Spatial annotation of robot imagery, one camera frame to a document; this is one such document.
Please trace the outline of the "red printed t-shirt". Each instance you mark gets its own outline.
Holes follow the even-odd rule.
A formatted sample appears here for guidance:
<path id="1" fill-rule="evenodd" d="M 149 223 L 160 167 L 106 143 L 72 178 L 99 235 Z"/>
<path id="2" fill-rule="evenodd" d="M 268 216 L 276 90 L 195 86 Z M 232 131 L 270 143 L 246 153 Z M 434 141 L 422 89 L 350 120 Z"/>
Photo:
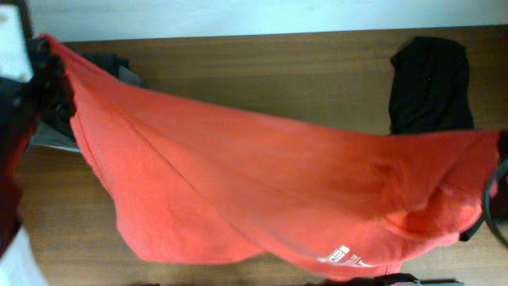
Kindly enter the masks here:
<path id="1" fill-rule="evenodd" d="M 71 128 L 140 258 L 262 253 L 334 280 L 397 272 L 482 213 L 499 131 L 378 136 L 130 86 L 55 38 Z"/>

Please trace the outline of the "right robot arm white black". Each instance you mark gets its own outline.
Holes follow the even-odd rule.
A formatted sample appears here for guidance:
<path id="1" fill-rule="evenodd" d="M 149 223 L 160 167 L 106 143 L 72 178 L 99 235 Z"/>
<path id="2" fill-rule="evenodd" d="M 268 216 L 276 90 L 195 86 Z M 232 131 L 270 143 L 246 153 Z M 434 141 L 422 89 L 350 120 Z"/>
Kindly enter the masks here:
<path id="1" fill-rule="evenodd" d="M 500 132 L 498 165 L 483 191 L 483 218 L 501 245 L 507 247 L 507 130 Z"/>

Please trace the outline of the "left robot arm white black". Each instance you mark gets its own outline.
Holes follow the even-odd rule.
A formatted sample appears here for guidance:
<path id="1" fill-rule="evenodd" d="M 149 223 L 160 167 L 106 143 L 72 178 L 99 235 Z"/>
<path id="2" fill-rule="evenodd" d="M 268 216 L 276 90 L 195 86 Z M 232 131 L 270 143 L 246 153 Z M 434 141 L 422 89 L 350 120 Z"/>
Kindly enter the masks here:
<path id="1" fill-rule="evenodd" d="M 33 38 L 28 3 L 1 3 L 1 283 L 44 286 L 28 232 L 19 215 L 22 191 L 14 169 L 43 115 L 75 112 L 63 61 L 48 37 Z"/>

